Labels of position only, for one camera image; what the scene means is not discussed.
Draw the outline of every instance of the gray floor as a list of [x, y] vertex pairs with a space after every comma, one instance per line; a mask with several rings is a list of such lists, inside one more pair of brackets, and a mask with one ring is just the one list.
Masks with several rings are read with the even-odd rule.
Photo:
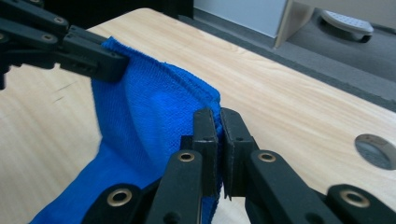
[[197, 9], [194, 15], [180, 20], [396, 112], [393, 30], [375, 26], [372, 39], [362, 44], [359, 35], [320, 25], [317, 10], [305, 27], [273, 49], [273, 38]]

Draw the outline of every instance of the screw hole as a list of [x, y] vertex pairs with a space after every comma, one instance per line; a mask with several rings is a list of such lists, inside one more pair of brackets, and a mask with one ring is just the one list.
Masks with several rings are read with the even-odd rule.
[[263, 153], [259, 154], [259, 159], [261, 161], [273, 162], [273, 161], [276, 160], [276, 157], [273, 154], [271, 154], [271, 153], [263, 152]]
[[191, 153], [181, 153], [180, 155], [178, 155], [178, 159], [180, 161], [193, 161], [194, 160], [194, 155]]
[[45, 40], [45, 41], [51, 41], [53, 39], [52, 35], [42, 35], [41, 39]]
[[107, 203], [112, 207], [123, 206], [131, 201], [132, 196], [128, 189], [116, 189], [107, 196]]
[[350, 190], [350, 189], [345, 189], [340, 192], [341, 198], [346, 202], [349, 203], [350, 205], [360, 207], [360, 208], [365, 208], [370, 206], [370, 201], [361, 195], [360, 193]]
[[55, 17], [53, 20], [57, 23], [64, 23], [64, 18], [61, 17]]

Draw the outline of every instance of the blue microfiber cloth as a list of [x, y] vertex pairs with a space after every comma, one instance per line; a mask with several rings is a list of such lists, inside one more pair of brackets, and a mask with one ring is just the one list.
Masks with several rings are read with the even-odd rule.
[[[209, 107], [221, 135], [219, 92], [191, 73], [160, 63], [110, 37], [103, 46], [131, 60], [118, 83], [92, 81], [102, 133], [97, 156], [32, 223], [80, 223], [105, 189], [119, 183], [144, 188], [164, 173], [179, 150], [180, 136], [192, 135], [194, 111]], [[210, 223], [217, 197], [203, 198], [202, 222]]]

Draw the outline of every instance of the wooden table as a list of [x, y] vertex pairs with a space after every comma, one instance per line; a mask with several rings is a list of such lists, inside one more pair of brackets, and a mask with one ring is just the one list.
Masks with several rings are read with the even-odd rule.
[[[396, 144], [396, 114], [180, 21], [139, 9], [92, 28], [217, 88], [259, 146], [281, 154], [313, 189], [348, 183], [396, 209], [396, 171], [354, 148], [362, 133]], [[0, 223], [26, 223], [95, 155], [90, 81], [24, 65], [0, 92]], [[214, 223], [247, 223], [243, 199], [221, 200]]]

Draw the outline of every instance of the circular hole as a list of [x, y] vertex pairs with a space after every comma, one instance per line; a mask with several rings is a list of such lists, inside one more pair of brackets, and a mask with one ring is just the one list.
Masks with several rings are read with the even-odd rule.
[[207, 142], [215, 140], [213, 137], [204, 137], [203, 139]]
[[180, 161], [193, 161], [194, 160], [194, 155], [191, 153], [181, 153], [180, 155], [178, 155], [178, 159]]
[[45, 41], [51, 41], [53, 39], [52, 35], [42, 35], [41, 39], [45, 40]]
[[57, 23], [64, 23], [64, 18], [62, 17], [55, 17], [53, 20]]
[[355, 139], [359, 154], [372, 165], [396, 170], [396, 147], [382, 137], [373, 134], [361, 134]]
[[273, 162], [273, 161], [276, 160], [276, 157], [273, 154], [271, 154], [271, 153], [263, 152], [263, 153], [259, 154], [259, 159], [261, 161]]
[[116, 189], [107, 196], [107, 203], [112, 207], [123, 206], [132, 199], [132, 192], [128, 189]]
[[177, 224], [180, 221], [180, 215], [170, 212], [163, 217], [163, 222], [166, 224]]
[[313, 213], [306, 214], [305, 219], [310, 224], [323, 224], [324, 223], [323, 218], [321, 218], [319, 215], [313, 214]]
[[360, 208], [365, 208], [370, 206], [370, 201], [356, 191], [345, 189], [340, 192], [340, 195], [344, 201], [346, 201], [347, 203], [353, 206]]

